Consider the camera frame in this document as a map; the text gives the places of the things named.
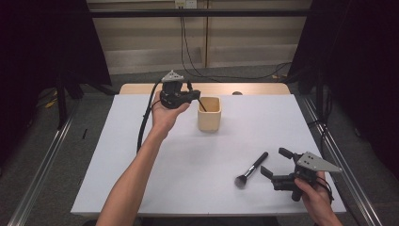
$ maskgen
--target makeup brush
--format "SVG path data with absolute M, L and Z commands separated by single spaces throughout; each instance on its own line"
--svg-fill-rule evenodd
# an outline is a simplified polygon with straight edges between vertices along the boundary
M 268 152 L 264 152 L 261 157 L 258 158 L 258 160 L 256 160 L 256 162 L 252 165 L 252 167 L 250 167 L 246 173 L 244 173 L 241 176 L 238 176 L 237 178 L 235 178 L 235 185 L 238 186 L 239 188 L 244 188 L 244 186 L 247 183 L 247 179 L 249 178 L 249 176 L 252 174 L 253 171 L 255 171 L 255 169 L 257 169 L 259 167 L 259 165 L 261 165 L 261 163 L 265 160 L 265 158 L 269 155 Z

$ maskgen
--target hand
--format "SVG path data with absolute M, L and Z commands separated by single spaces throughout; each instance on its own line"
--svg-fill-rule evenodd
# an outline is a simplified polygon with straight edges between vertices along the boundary
M 177 117 L 189 106 L 189 103 L 184 103 L 176 109 L 168 109 L 161 104 L 160 91 L 157 91 L 152 101 L 152 128 L 159 129 L 166 138 Z
M 323 171 L 318 171 L 317 176 L 323 179 L 326 178 Z M 317 179 L 317 181 L 322 185 L 326 183 L 321 179 Z M 311 187 L 307 182 L 298 178 L 295 178 L 295 184 L 304 192 L 302 201 L 316 224 L 320 226 L 342 225 L 331 209 L 329 196 L 324 188 L 318 184 Z

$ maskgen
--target square container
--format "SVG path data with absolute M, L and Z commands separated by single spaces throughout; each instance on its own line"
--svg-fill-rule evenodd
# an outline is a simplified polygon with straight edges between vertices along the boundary
M 199 129 L 204 132 L 216 132 L 219 129 L 220 119 L 222 115 L 220 98 L 200 97 L 199 100 L 206 109 L 205 111 L 201 104 L 199 104 Z

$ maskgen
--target wall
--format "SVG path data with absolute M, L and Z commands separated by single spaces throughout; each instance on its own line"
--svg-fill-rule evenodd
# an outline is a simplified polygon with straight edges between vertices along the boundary
M 208 1 L 199 8 L 309 8 L 301 1 Z M 88 0 L 90 9 L 175 8 L 174 1 Z M 111 73 L 181 69 L 180 18 L 93 19 Z M 196 68 L 292 61 L 305 18 L 184 18 Z M 189 58 L 184 51 L 184 63 Z

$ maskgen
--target human arm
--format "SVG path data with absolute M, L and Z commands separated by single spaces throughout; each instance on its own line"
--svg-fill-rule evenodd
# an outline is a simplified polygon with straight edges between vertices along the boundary
M 317 172 L 317 176 L 325 179 L 322 171 Z M 342 226 L 337 216 L 332 211 L 327 191 L 316 184 L 311 187 L 305 181 L 295 178 L 295 184 L 303 191 L 302 201 L 308 210 L 313 221 L 319 226 Z
M 162 141 L 168 136 L 179 114 L 189 107 L 189 104 L 183 104 L 177 109 L 167 109 L 158 102 L 159 96 L 157 92 L 153 100 L 152 129 L 135 159 L 111 189 L 97 225 L 131 226 L 135 221 Z

